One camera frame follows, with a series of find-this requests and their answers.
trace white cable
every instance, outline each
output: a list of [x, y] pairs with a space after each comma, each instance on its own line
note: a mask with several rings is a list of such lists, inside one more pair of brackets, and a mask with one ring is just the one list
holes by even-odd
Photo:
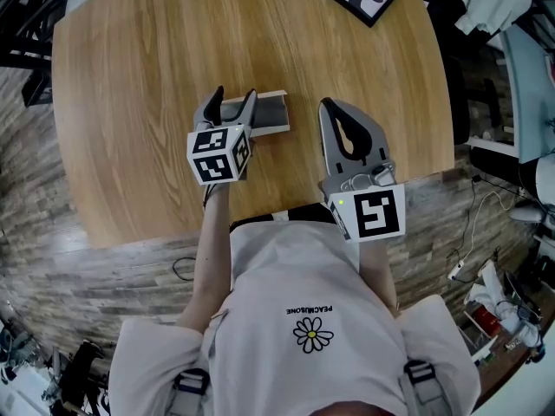
[[462, 258], [462, 263], [465, 262], [465, 260], [467, 260], [467, 257], [470, 255], [470, 253], [473, 251], [474, 249], [474, 232], [476, 231], [476, 220], [478, 219], [478, 215], [480, 214], [480, 210], [482, 208], [482, 205], [484, 204], [484, 200], [486, 200], [489, 196], [491, 196], [492, 194], [495, 194], [497, 196], [497, 198], [499, 199], [499, 203], [501, 204], [501, 207], [503, 208], [503, 210], [505, 211], [509, 211], [512, 207], [513, 207], [513, 203], [514, 203], [514, 196], [513, 196], [513, 200], [511, 201], [511, 204], [508, 207], [505, 207], [503, 205], [503, 201], [501, 200], [500, 195], [495, 192], [495, 191], [491, 191], [488, 194], [486, 194], [484, 196], [484, 198], [482, 199], [482, 201], [480, 202], [480, 206], [478, 207], [478, 211], [476, 212], [476, 216], [474, 217], [474, 224], [472, 226], [472, 235], [470, 237], [470, 242], [472, 243], [472, 245], [470, 246], [470, 251], [467, 253], [466, 256], [464, 256]]

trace person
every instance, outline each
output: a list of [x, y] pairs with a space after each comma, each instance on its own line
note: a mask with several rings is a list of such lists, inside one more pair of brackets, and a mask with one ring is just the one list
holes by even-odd
[[335, 224], [306, 221], [230, 235], [227, 185], [206, 202], [193, 293], [175, 326], [122, 325], [112, 416], [173, 413], [174, 380], [200, 358], [210, 375], [202, 406], [216, 416], [403, 416], [409, 359], [434, 365], [454, 414], [470, 414], [480, 394], [442, 299], [397, 310], [384, 243], [357, 247]]

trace strap buckle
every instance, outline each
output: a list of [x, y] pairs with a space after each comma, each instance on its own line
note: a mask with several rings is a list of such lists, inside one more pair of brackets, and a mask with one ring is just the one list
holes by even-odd
[[425, 380], [435, 379], [434, 366], [425, 361], [409, 361], [404, 369], [410, 383], [413, 385], [424, 382]]
[[181, 392], [204, 396], [210, 384], [210, 374], [202, 368], [192, 368], [175, 378], [174, 386]]

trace flower graphic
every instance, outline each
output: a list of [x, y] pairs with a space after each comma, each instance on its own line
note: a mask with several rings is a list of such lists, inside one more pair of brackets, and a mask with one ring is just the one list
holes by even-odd
[[322, 327], [322, 319], [319, 317], [315, 317], [314, 320], [305, 317], [302, 321], [297, 321], [293, 334], [298, 338], [297, 344], [303, 346], [305, 353], [312, 353], [313, 350], [322, 351], [322, 348], [330, 344], [333, 333], [321, 331], [320, 327]]

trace white box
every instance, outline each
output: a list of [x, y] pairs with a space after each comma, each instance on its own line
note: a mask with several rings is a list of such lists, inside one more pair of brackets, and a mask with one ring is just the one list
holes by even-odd
[[199, 185], [239, 180], [251, 157], [250, 136], [241, 124], [189, 133], [187, 160]]
[[405, 185], [336, 192], [326, 205], [345, 240], [367, 242], [405, 234]]

